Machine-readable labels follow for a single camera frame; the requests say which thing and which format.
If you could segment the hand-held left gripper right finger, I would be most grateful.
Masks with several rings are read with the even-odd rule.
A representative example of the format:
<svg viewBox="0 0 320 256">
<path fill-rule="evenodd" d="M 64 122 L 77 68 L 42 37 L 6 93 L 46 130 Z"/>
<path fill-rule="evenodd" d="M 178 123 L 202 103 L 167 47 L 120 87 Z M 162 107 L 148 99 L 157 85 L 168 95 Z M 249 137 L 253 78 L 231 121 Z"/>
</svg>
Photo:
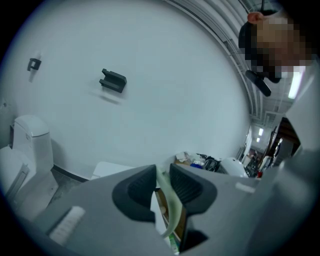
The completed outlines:
<svg viewBox="0 0 320 256">
<path fill-rule="evenodd" d="M 260 218 L 266 182 L 171 164 L 170 181 L 185 209 L 181 256 L 262 256 Z"/>
</svg>

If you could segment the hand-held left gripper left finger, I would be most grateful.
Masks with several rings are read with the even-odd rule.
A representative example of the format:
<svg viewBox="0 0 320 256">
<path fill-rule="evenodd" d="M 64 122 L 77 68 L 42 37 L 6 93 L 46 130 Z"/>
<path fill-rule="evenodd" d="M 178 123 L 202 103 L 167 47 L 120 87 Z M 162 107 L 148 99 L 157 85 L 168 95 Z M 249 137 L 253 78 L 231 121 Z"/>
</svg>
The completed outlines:
<svg viewBox="0 0 320 256">
<path fill-rule="evenodd" d="M 155 188 L 155 165 L 86 181 L 34 223 L 55 256 L 175 256 L 156 230 Z"/>
</svg>

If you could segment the pale green scrub brush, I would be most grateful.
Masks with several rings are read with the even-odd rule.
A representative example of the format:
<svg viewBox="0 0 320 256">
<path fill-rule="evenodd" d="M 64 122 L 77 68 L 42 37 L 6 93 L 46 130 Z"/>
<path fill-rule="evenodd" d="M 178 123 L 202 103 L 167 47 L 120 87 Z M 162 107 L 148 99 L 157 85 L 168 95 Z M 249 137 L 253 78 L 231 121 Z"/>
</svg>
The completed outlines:
<svg viewBox="0 0 320 256">
<path fill-rule="evenodd" d="M 169 174 L 164 169 L 156 165 L 156 181 L 161 188 L 168 206 L 168 226 L 166 231 L 161 235 L 163 238 L 172 234 L 179 225 L 183 205 L 171 185 Z"/>
</svg>

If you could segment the white toilet with tank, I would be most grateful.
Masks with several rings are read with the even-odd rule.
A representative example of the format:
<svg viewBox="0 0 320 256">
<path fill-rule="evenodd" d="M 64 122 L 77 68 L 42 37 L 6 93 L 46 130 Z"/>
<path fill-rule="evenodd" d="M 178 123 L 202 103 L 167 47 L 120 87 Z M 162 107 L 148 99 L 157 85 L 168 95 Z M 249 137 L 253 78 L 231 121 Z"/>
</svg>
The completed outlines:
<svg viewBox="0 0 320 256">
<path fill-rule="evenodd" d="M 0 192 L 16 215 L 32 222 L 47 208 L 59 187 L 53 167 L 47 124 L 35 115 L 17 117 L 12 146 L 0 149 Z"/>
</svg>

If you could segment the white dome robot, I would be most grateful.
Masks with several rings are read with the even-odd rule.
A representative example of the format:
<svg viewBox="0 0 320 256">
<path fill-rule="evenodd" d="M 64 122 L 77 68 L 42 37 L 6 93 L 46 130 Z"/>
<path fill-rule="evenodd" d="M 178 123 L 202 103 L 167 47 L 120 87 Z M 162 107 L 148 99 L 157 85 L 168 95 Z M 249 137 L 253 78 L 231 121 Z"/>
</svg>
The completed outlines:
<svg viewBox="0 0 320 256">
<path fill-rule="evenodd" d="M 220 162 L 222 168 L 226 171 L 227 174 L 231 176 L 248 178 L 249 175 L 245 169 L 245 166 L 236 158 L 228 157 L 223 159 Z"/>
</svg>

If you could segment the green cleaner bottle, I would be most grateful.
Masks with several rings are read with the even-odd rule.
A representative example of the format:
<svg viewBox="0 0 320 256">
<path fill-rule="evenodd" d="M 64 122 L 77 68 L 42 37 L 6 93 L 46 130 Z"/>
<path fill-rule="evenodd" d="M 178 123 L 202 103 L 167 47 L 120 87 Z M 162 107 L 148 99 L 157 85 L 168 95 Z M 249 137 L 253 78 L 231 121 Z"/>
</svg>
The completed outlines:
<svg viewBox="0 0 320 256">
<path fill-rule="evenodd" d="M 179 255 L 180 254 L 179 243 L 177 242 L 175 235 L 172 233 L 168 236 L 168 238 L 169 238 L 170 247 L 173 253 L 175 255 Z"/>
</svg>

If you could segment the dark wooden rack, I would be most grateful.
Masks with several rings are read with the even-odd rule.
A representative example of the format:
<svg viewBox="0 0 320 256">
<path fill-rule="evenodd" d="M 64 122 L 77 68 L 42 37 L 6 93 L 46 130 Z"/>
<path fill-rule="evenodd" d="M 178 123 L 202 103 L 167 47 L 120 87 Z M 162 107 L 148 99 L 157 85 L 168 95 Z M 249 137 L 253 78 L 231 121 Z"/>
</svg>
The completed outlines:
<svg viewBox="0 0 320 256">
<path fill-rule="evenodd" d="M 271 132 L 263 156 L 272 158 L 272 166 L 279 166 L 283 160 L 292 157 L 300 145 L 300 140 L 292 124 L 286 117 L 283 117 Z"/>
</svg>

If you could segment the long ceiling strip light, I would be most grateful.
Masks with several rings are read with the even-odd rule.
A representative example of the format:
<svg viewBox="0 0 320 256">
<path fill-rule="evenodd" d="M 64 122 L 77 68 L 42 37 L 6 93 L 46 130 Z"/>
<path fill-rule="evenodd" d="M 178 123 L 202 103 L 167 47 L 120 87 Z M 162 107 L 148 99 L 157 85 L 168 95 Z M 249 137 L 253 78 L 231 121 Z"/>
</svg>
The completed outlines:
<svg viewBox="0 0 320 256">
<path fill-rule="evenodd" d="M 299 88 L 300 88 L 300 84 L 303 78 L 304 72 L 294 72 L 293 77 L 292 77 L 292 81 L 291 81 L 291 86 L 290 86 L 290 90 L 288 93 L 288 98 L 289 99 L 295 99 Z"/>
</svg>

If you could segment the black wall shelf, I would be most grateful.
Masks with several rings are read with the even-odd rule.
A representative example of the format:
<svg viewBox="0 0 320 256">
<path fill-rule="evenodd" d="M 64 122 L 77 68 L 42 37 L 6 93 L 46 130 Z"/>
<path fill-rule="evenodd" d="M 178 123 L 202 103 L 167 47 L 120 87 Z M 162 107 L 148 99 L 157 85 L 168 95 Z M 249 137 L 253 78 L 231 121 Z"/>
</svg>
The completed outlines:
<svg viewBox="0 0 320 256">
<path fill-rule="evenodd" d="M 99 80 L 101 86 L 121 94 L 127 84 L 127 78 L 105 68 L 102 69 L 102 73 L 104 79 Z"/>
</svg>

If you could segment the black wall paper holder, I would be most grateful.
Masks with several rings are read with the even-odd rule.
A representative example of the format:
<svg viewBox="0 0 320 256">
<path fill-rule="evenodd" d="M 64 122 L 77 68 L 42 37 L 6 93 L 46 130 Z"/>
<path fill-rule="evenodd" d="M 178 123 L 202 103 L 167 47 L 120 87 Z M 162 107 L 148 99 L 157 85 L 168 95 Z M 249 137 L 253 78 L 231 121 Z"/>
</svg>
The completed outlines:
<svg viewBox="0 0 320 256">
<path fill-rule="evenodd" d="M 40 59 L 30 58 L 28 66 L 27 66 L 27 71 L 29 71 L 29 72 L 31 70 L 37 71 L 40 68 L 41 63 L 42 63 L 42 61 Z"/>
</svg>

